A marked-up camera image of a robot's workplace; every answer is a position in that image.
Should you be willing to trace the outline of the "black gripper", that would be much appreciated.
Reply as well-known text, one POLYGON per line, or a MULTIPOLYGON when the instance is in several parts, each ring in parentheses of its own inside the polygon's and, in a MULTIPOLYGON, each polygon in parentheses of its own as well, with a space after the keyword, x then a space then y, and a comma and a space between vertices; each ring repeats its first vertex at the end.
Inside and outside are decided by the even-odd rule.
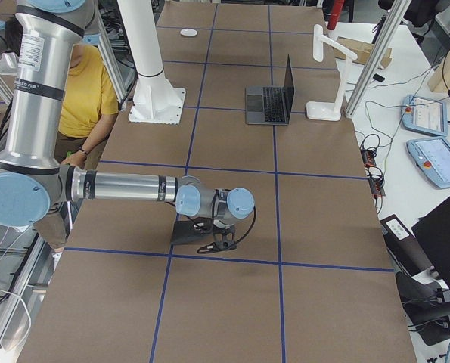
POLYGON ((213 236, 213 241, 200 247, 197 253, 218 253, 237 248, 234 225, 226 225, 220 221, 203 221, 197 223, 197 231, 213 236))

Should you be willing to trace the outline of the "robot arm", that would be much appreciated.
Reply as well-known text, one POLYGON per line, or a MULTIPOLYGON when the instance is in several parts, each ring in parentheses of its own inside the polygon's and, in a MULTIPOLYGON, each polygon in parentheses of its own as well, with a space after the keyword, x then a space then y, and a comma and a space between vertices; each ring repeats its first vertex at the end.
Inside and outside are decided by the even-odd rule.
POLYGON ((172 242, 206 235, 202 253, 233 250, 235 225, 255 218, 244 188, 209 189, 197 178, 94 170, 123 98, 116 66, 98 49, 103 24, 95 1, 19 1, 8 24, 18 65, 5 148, 0 151, 0 225, 39 226, 50 244, 63 244, 54 217, 64 201, 152 200, 185 217, 172 242))

